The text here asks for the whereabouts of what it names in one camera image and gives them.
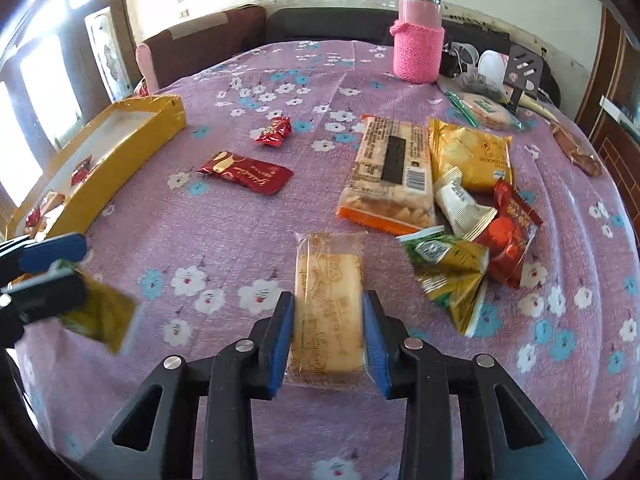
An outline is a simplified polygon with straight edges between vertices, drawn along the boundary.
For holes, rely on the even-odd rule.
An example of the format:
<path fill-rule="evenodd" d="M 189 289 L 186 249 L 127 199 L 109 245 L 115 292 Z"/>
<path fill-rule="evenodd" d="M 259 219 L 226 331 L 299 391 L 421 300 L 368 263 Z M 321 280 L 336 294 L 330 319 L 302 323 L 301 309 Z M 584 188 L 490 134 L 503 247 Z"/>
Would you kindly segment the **pink sleeved thermos bottle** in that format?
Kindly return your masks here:
<path fill-rule="evenodd" d="M 410 84 L 435 82 L 445 39 L 442 0 L 398 0 L 398 18 L 390 34 L 395 76 Z"/>

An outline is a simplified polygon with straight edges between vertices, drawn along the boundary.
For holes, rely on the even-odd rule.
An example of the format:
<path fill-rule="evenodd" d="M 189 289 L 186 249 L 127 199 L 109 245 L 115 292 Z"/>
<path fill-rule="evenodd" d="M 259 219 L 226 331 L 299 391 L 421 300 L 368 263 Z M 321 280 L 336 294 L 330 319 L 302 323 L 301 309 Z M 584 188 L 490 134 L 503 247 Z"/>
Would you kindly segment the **wooden framed glass door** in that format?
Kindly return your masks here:
<path fill-rule="evenodd" d="M 141 75 L 126 0 L 1 0 L 1 222 Z"/>

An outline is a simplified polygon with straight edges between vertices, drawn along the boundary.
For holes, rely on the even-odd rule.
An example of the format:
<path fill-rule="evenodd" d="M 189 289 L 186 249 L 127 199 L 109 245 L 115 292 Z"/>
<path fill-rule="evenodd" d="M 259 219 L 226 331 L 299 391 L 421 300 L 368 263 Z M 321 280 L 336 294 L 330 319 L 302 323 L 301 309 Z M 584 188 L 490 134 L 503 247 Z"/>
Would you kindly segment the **yellow cardboard tray box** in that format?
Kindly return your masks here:
<path fill-rule="evenodd" d="M 186 128 L 180 96 L 144 96 L 116 102 L 88 122 L 57 152 L 42 176 L 12 214 L 6 237 L 24 233 L 26 219 L 47 192 L 65 196 L 53 211 L 44 236 L 86 232 L 119 189 L 167 142 Z M 78 162 L 91 155 L 89 177 L 70 186 Z"/>

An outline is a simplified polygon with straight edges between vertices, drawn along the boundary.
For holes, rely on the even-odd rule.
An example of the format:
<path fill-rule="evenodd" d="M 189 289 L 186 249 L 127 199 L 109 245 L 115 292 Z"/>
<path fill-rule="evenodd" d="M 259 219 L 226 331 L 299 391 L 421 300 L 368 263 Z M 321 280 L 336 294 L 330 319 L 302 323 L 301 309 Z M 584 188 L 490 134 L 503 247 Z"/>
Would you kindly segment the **yellow cookie packet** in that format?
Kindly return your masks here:
<path fill-rule="evenodd" d="M 430 118 L 426 128 L 435 181 L 456 167 L 462 174 L 462 186 L 472 193 L 490 193 L 499 180 L 514 183 L 512 136 L 448 124 L 437 118 Z"/>

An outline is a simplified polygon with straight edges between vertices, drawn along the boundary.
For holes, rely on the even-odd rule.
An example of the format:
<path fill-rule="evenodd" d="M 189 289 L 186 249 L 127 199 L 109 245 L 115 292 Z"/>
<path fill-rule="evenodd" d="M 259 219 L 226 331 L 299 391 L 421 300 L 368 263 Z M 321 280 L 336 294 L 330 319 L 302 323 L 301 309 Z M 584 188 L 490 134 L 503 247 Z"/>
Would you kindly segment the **long red chocolate packet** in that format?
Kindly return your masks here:
<path fill-rule="evenodd" d="M 279 193 L 294 176 L 288 168 L 228 151 L 218 152 L 207 159 L 198 172 L 265 196 Z"/>

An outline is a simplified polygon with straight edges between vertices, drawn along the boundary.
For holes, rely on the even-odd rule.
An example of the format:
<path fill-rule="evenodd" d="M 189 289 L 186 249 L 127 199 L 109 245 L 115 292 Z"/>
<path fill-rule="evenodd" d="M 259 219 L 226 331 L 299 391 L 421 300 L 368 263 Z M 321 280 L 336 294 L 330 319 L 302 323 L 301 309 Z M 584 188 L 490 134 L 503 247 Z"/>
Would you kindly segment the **white round cup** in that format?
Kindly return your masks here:
<path fill-rule="evenodd" d="M 509 55 L 494 50 L 485 50 L 477 63 L 477 71 L 497 86 L 503 85 L 509 63 Z"/>

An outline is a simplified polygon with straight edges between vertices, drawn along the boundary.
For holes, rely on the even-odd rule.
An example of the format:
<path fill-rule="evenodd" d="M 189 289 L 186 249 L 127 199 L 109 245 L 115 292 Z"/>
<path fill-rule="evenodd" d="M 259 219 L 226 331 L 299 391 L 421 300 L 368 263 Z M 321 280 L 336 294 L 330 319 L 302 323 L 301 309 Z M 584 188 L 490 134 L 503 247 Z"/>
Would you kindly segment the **green white biscuit packet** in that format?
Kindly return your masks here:
<path fill-rule="evenodd" d="M 446 91 L 445 96 L 473 127 L 483 126 L 492 130 L 524 132 L 524 126 L 518 118 L 486 96 L 453 91 Z"/>

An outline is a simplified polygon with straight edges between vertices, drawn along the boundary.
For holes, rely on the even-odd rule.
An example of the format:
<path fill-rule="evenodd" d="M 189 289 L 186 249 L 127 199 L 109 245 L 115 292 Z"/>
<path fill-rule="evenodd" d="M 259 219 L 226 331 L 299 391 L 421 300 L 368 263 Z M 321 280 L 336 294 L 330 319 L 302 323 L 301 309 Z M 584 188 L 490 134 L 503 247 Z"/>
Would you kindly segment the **white small snack packet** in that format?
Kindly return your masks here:
<path fill-rule="evenodd" d="M 455 236 L 472 242 L 497 217 L 495 207 L 484 206 L 462 186 L 462 171 L 451 167 L 434 183 L 435 202 Z"/>

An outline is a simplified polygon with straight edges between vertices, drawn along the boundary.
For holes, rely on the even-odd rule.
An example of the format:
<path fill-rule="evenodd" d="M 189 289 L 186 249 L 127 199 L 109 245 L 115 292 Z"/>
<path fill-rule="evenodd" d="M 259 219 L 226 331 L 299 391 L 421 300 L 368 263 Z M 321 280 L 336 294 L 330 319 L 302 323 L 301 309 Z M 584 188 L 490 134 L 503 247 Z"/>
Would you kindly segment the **small red candy wrapper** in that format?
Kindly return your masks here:
<path fill-rule="evenodd" d="M 288 117 L 276 117 L 270 125 L 258 134 L 255 141 L 262 145 L 280 148 L 284 141 L 292 134 L 293 127 Z"/>

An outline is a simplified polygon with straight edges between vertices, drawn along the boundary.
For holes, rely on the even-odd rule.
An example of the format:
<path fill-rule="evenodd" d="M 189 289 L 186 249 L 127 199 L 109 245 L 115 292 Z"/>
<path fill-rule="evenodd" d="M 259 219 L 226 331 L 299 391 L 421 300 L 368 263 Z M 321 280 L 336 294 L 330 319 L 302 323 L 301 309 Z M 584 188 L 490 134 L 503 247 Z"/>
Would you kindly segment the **brown candy wrapper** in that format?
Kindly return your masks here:
<path fill-rule="evenodd" d="M 602 165 L 597 156 L 586 151 L 573 133 L 558 124 L 553 125 L 551 131 L 556 144 L 573 166 L 590 178 L 602 176 Z"/>

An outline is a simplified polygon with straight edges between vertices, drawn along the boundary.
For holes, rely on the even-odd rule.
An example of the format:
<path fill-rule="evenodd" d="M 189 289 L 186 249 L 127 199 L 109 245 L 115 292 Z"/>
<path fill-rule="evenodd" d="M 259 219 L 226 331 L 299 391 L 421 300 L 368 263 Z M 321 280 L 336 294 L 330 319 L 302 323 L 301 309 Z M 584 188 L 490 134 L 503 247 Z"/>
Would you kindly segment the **black card stand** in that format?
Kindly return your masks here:
<path fill-rule="evenodd" d="M 510 112 L 516 112 L 522 96 L 537 99 L 543 71 L 544 61 L 538 54 L 519 44 L 512 44 L 503 77 L 503 83 L 512 89 L 506 104 Z"/>

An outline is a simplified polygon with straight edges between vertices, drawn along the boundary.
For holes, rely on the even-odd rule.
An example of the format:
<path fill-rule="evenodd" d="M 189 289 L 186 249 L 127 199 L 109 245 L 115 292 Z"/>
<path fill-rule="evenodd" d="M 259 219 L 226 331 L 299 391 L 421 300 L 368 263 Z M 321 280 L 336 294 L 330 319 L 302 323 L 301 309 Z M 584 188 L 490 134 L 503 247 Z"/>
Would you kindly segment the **small red packet in tray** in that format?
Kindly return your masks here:
<path fill-rule="evenodd" d="M 81 184 L 88 177 L 90 172 L 92 171 L 93 157 L 91 155 L 87 156 L 75 167 L 70 176 L 70 186 L 73 188 L 74 186 Z"/>

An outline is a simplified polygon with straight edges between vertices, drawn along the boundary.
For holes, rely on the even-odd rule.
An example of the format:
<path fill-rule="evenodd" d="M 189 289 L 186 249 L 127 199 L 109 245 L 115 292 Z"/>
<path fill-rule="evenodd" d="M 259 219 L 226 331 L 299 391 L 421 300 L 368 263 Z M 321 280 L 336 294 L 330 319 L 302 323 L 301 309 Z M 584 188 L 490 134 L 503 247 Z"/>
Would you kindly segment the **orange cracker package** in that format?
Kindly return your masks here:
<path fill-rule="evenodd" d="M 363 122 L 366 128 L 338 199 L 337 217 L 393 235 L 434 226 L 427 128 L 373 115 Z"/>

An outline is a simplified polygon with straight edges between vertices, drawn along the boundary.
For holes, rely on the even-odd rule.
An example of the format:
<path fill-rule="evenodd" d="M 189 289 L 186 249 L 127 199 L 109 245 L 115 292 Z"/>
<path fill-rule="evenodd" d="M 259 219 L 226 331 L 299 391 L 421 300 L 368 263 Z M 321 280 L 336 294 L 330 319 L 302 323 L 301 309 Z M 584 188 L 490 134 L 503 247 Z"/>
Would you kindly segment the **clear yellow cake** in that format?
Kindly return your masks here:
<path fill-rule="evenodd" d="M 292 384 L 361 387 L 366 237 L 366 232 L 296 235 L 294 326 L 286 370 Z"/>

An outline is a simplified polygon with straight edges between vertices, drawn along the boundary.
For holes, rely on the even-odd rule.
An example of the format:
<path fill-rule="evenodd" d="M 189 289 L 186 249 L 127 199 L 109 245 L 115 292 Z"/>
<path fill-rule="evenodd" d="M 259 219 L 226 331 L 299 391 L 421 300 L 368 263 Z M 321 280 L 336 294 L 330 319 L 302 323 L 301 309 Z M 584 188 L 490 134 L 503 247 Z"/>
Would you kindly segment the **red jujube snack packet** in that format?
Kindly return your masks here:
<path fill-rule="evenodd" d="M 525 256 L 542 220 L 503 179 L 494 185 L 497 215 L 475 239 L 489 252 L 487 272 L 495 281 L 519 289 Z"/>

